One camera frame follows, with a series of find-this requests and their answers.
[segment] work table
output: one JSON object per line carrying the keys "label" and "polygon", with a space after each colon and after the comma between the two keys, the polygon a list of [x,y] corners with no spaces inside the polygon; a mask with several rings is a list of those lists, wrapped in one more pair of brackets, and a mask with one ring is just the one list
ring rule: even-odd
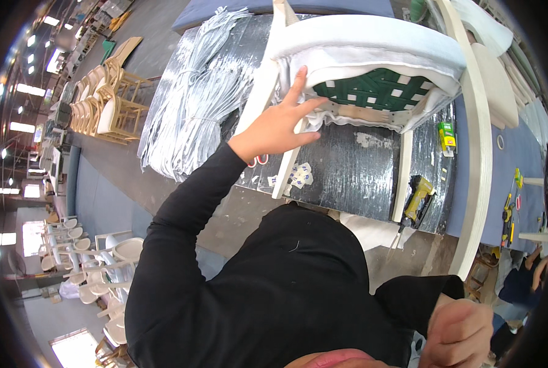
{"label": "work table", "polygon": [[[229,39],[215,58],[231,58],[241,66],[257,68],[260,65],[271,15],[256,15],[237,21]],[[150,106],[147,121],[162,111],[161,107],[170,88],[182,69],[183,60],[198,28],[189,29],[178,43],[164,71],[155,97]],[[222,139],[227,140],[239,120],[239,112],[233,112],[221,125]],[[419,230],[445,233],[447,217],[452,202],[456,172],[456,156],[444,157],[441,153],[437,124],[441,121],[454,123],[454,104],[415,129],[413,133],[413,157],[411,176],[422,175],[436,189],[431,208]],[[302,189],[292,187],[289,198],[328,209],[355,214],[374,220],[390,222],[399,170],[400,134],[386,128],[329,125],[320,130],[321,138],[304,146],[297,163],[309,163],[314,182]],[[141,136],[140,151],[147,139],[146,130]],[[247,168],[237,185],[271,193],[268,177],[278,173],[282,155],[271,155],[268,163]]]}

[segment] worker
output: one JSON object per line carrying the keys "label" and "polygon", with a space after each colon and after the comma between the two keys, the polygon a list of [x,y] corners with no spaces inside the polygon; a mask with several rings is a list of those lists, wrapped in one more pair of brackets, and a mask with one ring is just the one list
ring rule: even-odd
{"label": "worker", "polygon": [[539,256],[542,246],[538,245],[535,251],[524,258],[518,270],[513,269],[499,291],[499,298],[513,305],[534,309],[542,296],[542,289],[548,274],[548,256],[543,259]]}
{"label": "worker", "polygon": [[297,103],[306,73],[157,211],[125,309],[130,357],[140,368],[479,367],[493,314],[463,298],[458,276],[396,277],[370,295],[354,234],[296,203],[265,215],[211,281],[201,275],[196,236],[247,163],[320,137],[293,132],[327,101]]}

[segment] person's chin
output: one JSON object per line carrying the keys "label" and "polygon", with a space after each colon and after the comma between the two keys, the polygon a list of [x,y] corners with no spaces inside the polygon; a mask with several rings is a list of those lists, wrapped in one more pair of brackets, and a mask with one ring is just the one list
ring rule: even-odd
{"label": "person's chin", "polygon": [[285,368],[388,368],[362,350],[339,349],[300,357]]}

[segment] scissors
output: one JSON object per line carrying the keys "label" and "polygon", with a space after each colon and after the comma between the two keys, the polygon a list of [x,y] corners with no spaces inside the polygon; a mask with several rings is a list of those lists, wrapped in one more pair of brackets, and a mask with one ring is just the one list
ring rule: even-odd
{"label": "scissors", "polygon": [[269,155],[265,154],[263,155],[265,157],[265,160],[262,161],[262,156],[255,156],[253,158],[253,161],[251,162],[251,164],[247,164],[249,167],[253,168],[257,165],[257,163],[259,163],[260,165],[265,165],[268,163],[268,159],[270,158]]}

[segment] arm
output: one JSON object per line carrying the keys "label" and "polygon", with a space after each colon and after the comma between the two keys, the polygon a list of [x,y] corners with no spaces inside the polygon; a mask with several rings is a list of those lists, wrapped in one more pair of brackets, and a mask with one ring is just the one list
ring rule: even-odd
{"label": "arm", "polygon": [[396,277],[374,296],[397,324],[427,338],[420,368],[477,367],[486,358],[492,310],[464,299],[458,276]]}
{"label": "arm", "polygon": [[196,262],[196,236],[246,163],[255,156],[283,153],[320,137],[317,132],[293,131],[300,119],[327,101],[317,98],[297,105],[305,82],[306,67],[280,105],[265,110],[247,130],[220,147],[161,205],[147,230],[125,308],[129,345],[167,316],[200,303],[195,297],[204,277]]}
{"label": "arm", "polygon": [[542,277],[543,269],[548,264],[548,256],[544,258],[536,267],[534,270],[534,278],[532,281],[532,291],[536,291],[539,287],[539,279]]}
{"label": "arm", "polygon": [[464,286],[458,276],[400,276],[388,280],[374,297],[390,317],[402,327],[427,337],[427,326],[440,295],[464,298]]}
{"label": "arm", "polygon": [[534,265],[535,257],[539,256],[540,252],[542,252],[542,246],[538,245],[535,248],[535,251],[525,259],[525,268],[528,271],[531,270],[532,266]]}

